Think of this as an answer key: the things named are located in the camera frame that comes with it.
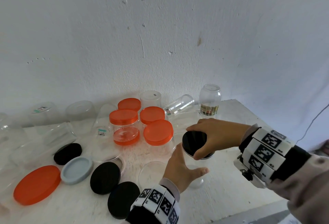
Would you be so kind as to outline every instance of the black lid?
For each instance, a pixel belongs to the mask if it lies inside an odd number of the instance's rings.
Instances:
[[[207,134],[201,131],[187,131],[183,135],[183,149],[189,156],[194,156],[194,153],[207,142]],[[214,153],[206,155],[202,159],[210,158]]]
[[[128,217],[130,207],[139,196],[140,191],[133,182],[120,183],[109,195],[107,207],[110,214],[119,220]]]
[[[82,153],[81,145],[70,143],[61,147],[54,155],[54,161],[58,165],[65,165],[73,158],[80,156]]]
[[[99,165],[90,178],[90,187],[96,194],[110,193],[119,183],[121,172],[119,167],[112,162]]]

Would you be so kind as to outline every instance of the gray lid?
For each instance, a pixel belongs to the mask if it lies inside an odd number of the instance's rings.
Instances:
[[[85,180],[93,170],[93,161],[86,157],[76,157],[62,169],[60,178],[65,184],[74,185]]]

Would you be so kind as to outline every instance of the white table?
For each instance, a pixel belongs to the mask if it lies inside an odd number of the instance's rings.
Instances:
[[[222,101],[219,117],[244,124],[266,125],[236,100]],[[31,139],[37,136],[34,128],[27,128],[26,132]],[[182,193],[178,223],[212,223],[230,215],[282,200],[268,189],[254,187],[241,175],[233,165],[233,160],[239,152],[237,148],[232,148],[215,153],[211,158],[210,174],[205,185],[201,189],[188,189]],[[126,161],[126,171],[121,182],[133,181],[136,184],[138,184],[138,174],[146,163],[152,160],[166,162],[166,159],[152,158],[142,143],[127,147],[123,157]],[[23,211],[16,215],[19,220],[15,222],[17,224],[121,223],[121,220],[114,219],[107,209],[109,195],[94,194],[90,189],[89,181],[90,176],[77,185],[68,186],[61,183],[44,201],[24,207]]]

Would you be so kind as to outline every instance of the black cable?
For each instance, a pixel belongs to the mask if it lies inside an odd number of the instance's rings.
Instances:
[[[318,117],[318,116],[319,116],[319,115],[320,115],[325,109],[327,109],[328,107],[329,107],[329,104],[328,104],[325,108],[323,108],[323,109],[319,112],[319,114],[316,115],[315,118],[313,118],[312,122],[310,123],[310,125],[309,125],[308,128],[306,129],[305,134],[303,135],[303,137],[302,137],[301,139],[297,140],[296,144],[306,136],[307,131],[309,130],[309,128],[310,128],[311,125],[313,124],[314,120],[315,120],[315,119],[316,119],[316,118],[317,118],[317,117]]]

